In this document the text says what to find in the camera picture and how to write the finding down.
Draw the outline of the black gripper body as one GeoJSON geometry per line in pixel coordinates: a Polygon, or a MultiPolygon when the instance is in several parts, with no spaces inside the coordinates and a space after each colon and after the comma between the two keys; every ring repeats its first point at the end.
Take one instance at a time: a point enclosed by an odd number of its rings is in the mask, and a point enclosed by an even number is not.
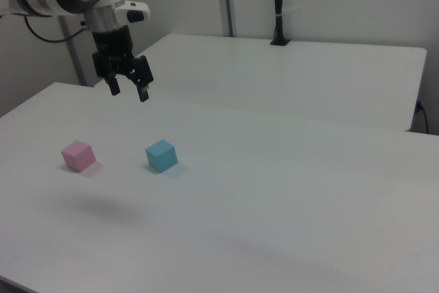
{"type": "Polygon", "coordinates": [[[124,75],[135,84],[154,81],[145,56],[135,57],[133,42],[127,25],[108,32],[93,32],[97,51],[93,54],[96,73],[107,84],[115,84],[116,75],[124,75]]]}

